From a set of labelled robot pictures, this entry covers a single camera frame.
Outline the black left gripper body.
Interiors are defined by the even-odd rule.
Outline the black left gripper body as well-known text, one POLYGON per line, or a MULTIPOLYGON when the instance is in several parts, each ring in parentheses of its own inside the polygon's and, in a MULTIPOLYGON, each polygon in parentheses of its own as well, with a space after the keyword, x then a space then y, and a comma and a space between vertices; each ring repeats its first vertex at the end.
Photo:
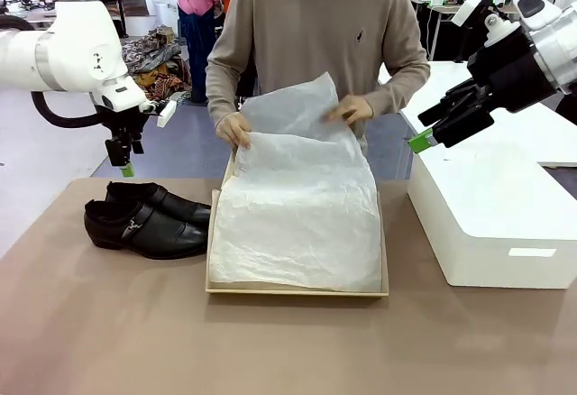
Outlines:
POLYGON ((115 112, 100 106, 99 116, 102 125, 110 131, 112 141, 133 142, 142 139, 147 115, 143 114, 138 107, 115 112))

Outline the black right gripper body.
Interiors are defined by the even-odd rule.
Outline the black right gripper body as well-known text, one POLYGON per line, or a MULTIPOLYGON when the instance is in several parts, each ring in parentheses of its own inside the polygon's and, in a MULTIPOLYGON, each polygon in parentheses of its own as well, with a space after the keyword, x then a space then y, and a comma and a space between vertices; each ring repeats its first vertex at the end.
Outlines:
POLYGON ((467 68, 479 88, 484 109, 504 108, 510 113, 551 96, 556 88, 535 59, 532 43, 521 28, 489 47, 481 47, 467 68))

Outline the person's right hand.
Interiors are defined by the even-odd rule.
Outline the person's right hand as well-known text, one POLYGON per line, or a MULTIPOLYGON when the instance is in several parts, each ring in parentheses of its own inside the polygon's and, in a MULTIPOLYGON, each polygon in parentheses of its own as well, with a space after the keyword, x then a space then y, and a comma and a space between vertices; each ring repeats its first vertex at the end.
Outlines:
POLYGON ((251 131, 251 125, 240 112, 227 115, 215 128, 216 135, 227 142, 233 150, 251 148, 251 131))

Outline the person's left hand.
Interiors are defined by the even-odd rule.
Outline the person's left hand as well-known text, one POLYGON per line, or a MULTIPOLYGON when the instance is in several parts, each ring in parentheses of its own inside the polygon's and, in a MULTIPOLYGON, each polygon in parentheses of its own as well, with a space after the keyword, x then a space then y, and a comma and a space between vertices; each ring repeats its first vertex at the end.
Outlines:
POLYGON ((323 120, 326 122, 339 120, 352 126, 358 121, 370 120, 373 116, 373 109, 363 97, 346 96, 323 115, 323 120))

